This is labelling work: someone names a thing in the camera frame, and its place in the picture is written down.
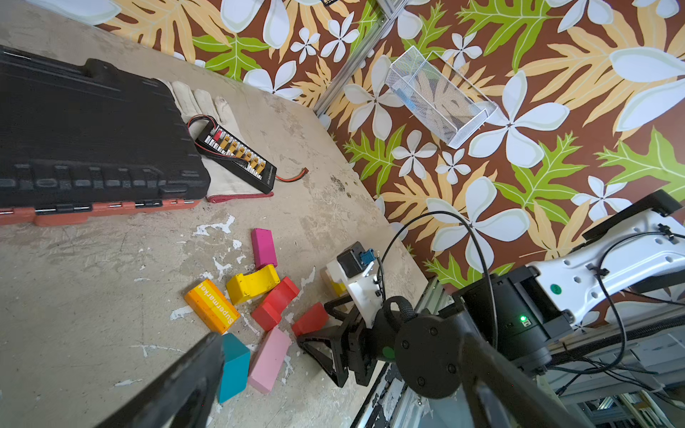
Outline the aluminium frame post right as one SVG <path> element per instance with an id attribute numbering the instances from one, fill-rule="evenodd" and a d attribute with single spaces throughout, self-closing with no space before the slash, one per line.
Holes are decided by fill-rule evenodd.
<path id="1" fill-rule="evenodd" d="M 386 32 L 389 32 L 392 29 L 392 26 L 394 26 L 394 23 L 398 20 L 401 11 L 409 2 L 409 0 L 376 1 L 376 4 L 382 11 L 381 18 L 371 27 L 367 32 L 367 35 L 361 39 L 358 48 L 349 55 L 347 62 L 342 66 L 342 69 L 340 69 L 339 73 L 333 78 L 328 89 L 313 107 L 313 111 L 317 117 L 324 115 L 337 96 L 344 92 L 344 86 L 352 79 L 355 72 L 360 69 L 362 62 L 367 58 L 369 51 L 376 46 Z"/>

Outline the black red tool case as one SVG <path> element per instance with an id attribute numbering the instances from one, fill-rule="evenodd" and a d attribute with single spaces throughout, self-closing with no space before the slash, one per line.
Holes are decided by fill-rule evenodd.
<path id="1" fill-rule="evenodd" d="M 169 88 L 90 59 L 1 50 L 1 221 L 63 226 L 184 210 L 205 169 Z"/>

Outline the yellow rectangular block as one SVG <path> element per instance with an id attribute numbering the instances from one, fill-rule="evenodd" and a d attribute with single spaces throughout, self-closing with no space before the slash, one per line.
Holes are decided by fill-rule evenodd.
<path id="1" fill-rule="evenodd" d="M 344 284 L 342 284 L 342 283 L 335 283 L 335 282 L 333 282 L 333 283 L 331 283 L 331 286 L 332 286 L 332 288 L 333 288 L 335 294 L 336 294 L 338 297 L 343 297 L 343 296 L 345 296 L 346 294 L 348 294 L 348 290 L 347 290 L 346 286 L 345 286 Z"/>

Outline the orange supermarket block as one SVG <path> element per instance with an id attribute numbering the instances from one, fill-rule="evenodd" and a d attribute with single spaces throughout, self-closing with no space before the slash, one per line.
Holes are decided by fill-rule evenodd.
<path id="1" fill-rule="evenodd" d="M 240 317 L 210 279 L 192 288 L 185 294 L 184 300 L 212 332 L 220 335 L 225 335 Z"/>

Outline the red rectangular block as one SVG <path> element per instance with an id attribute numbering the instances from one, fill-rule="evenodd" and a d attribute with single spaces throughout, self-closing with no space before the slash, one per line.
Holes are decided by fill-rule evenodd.
<path id="1" fill-rule="evenodd" d="M 317 332 L 326 325 L 328 319 L 324 305 L 318 302 L 293 324 L 292 330 L 297 337 Z"/>

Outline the yellow arch block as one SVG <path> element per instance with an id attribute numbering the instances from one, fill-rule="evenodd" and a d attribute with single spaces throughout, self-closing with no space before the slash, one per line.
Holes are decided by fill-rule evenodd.
<path id="1" fill-rule="evenodd" d="M 228 296 L 239 305 L 270 292 L 280 283 L 276 268 L 269 264 L 253 274 L 238 274 L 227 283 Z"/>

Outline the black charging board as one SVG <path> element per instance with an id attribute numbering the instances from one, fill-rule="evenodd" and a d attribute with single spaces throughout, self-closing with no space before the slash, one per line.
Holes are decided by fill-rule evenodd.
<path id="1" fill-rule="evenodd" d="M 194 137 L 196 151 L 217 162 L 241 182 L 261 194 L 270 195 L 276 181 L 276 166 L 255 152 L 236 134 L 223 128 L 214 117 L 198 114 L 187 121 L 188 131 L 196 122 L 203 123 Z"/>

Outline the beige work glove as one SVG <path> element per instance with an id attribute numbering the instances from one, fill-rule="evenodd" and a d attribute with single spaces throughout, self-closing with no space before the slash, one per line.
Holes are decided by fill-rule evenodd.
<path id="1" fill-rule="evenodd" d="M 235 115 L 227 100 L 211 96 L 203 89 L 192 89 L 181 81 L 164 81 L 210 175 L 206 194 L 209 203 L 260 199 L 273 196 L 254 186 L 265 165 L 245 145 Z"/>

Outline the natural wood block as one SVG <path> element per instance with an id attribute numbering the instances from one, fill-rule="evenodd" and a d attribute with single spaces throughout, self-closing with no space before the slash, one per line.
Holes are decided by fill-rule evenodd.
<path id="1" fill-rule="evenodd" d="M 330 273 L 329 273 L 329 270 L 328 270 L 327 267 L 323 267 L 323 269 L 321 269 L 321 271 L 320 271 L 320 276 L 321 276 L 321 279 L 322 279 L 323 284 L 324 284 L 325 287 L 326 287 L 326 290 L 328 290 L 329 292 L 333 292 L 333 290 L 334 290 L 334 287 L 333 287 L 334 282 L 333 282 L 333 280 L 332 280 L 332 278 L 331 278 L 331 276 L 330 276 Z"/>

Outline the teal block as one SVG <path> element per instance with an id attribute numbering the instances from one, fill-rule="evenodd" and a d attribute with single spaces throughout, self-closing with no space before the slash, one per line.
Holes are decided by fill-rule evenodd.
<path id="1" fill-rule="evenodd" d="M 251 359 L 250 350 L 233 333 L 223 335 L 222 349 L 224 364 L 218 390 L 221 405 L 246 389 Z"/>

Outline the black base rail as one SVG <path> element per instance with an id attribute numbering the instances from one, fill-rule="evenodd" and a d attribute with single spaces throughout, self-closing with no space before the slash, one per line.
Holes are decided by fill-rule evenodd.
<path id="1" fill-rule="evenodd" d="M 429 412 L 428 400 L 408 387 L 394 363 L 386 363 L 351 427 L 419 427 Z"/>

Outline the pink block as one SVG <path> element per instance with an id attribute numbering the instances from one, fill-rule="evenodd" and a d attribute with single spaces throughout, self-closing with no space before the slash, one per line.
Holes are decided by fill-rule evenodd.
<path id="1" fill-rule="evenodd" d="M 278 327 L 266 336 L 251 365 L 248 383 L 262 394 L 272 391 L 292 341 Z"/>

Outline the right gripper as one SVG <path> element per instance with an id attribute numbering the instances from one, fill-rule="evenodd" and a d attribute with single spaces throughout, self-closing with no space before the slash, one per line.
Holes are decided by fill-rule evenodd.
<path id="1" fill-rule="evenodd" d="M 378 362 L 394 362 L 397 332 L 378 310 L 372 327 L 367 327 L 352 297 L 346 294 L 324 304 L 326 313 L 343 325 L 325 327 L 297 339 L 300 348 L 339 388 L 346 384 L 350 371 L 358 385 L 369 386 Z"/>

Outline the red arch block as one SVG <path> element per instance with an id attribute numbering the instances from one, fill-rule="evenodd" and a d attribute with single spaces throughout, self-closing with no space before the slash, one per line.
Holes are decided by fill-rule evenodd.
<path id="1" fill-rule="evenodd" d="M 284 310 L 299 295 L 299 287 L 285 277 L 272 289 L 262 303 L 252 312 L 253 320 L 265 331 L 274 329 L 282 320 Z"/>

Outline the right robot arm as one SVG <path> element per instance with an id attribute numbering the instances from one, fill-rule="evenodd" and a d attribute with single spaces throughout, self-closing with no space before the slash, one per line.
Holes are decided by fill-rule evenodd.
<path id="1" fill-rule="evenodd" d="M 431 399 L 456 392 L 489 351 L 499 353 L 497 372 L 542 374 L 551 363 L 549 346 L 571 335 L 599 303 L 635 285 L 683 281 L 684 228 L 674 218 L 680 208 L 656 191 L 594 226 L 567 255 L 502 276 L 485 274 L 436 315 L 387 296 L 383 263 L 353 244 L 328 265 L 331 280 L 347 290 L 325 305 L 338 325 L 304 329 L 298 346 L 338 386 L 350 376 L 368 385 L 385 361 Z"/>

